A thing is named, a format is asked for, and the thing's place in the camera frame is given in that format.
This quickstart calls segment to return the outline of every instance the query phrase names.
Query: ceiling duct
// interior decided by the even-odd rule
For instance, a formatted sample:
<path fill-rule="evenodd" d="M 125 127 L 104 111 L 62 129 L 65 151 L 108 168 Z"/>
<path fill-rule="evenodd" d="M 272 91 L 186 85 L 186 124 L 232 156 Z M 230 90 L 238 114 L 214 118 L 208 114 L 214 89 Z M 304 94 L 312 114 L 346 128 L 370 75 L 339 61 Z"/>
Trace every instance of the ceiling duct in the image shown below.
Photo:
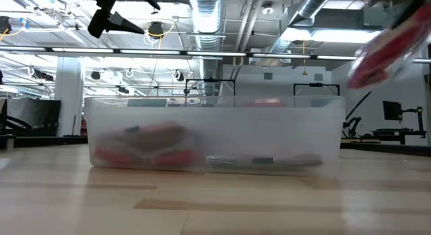
<path fill-rule="evenodd" d="M 313 18 L 328 2 L 328 0 L 301 0 L 299 4 L 295 5 L 296 11 L 290 12 L 288 16 L 288 26 L 295 23 L 301 22 L 305 19 Z M 268 53 L 282 54 L 288 49 L 290 43 L 292 43 L 292 37 L 290 36 L 291 28 L 287 27 L 284 32 L 280 34 L 280 37 L 274 42 L 274 44 L 268 49 Z"/>
<path fill-rule="evenodd" d="M 191 17 L 196 33 L 221 34 L 224 0 L 190 0 Z M 221 51 L 222 39 L 218 36 L 195 36 L 199 51 Z M 223 76 L 222 61 L 200 59 L 199 70 L 203 79 L 221 79 Z M 217 95 L 220 87 L 205 84 L 205 95 Z"/>

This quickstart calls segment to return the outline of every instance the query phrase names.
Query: computer monitor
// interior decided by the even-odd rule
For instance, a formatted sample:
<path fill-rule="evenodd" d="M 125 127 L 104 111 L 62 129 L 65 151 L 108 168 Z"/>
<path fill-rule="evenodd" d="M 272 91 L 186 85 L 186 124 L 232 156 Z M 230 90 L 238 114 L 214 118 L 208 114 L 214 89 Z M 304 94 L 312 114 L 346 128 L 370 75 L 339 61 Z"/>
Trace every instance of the computer monitor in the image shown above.
<path fill-rule="evenodd" d="M 387 121 L 402 121 L 403 109 L 397 102 L 383 101 L 383 112 Z"/>

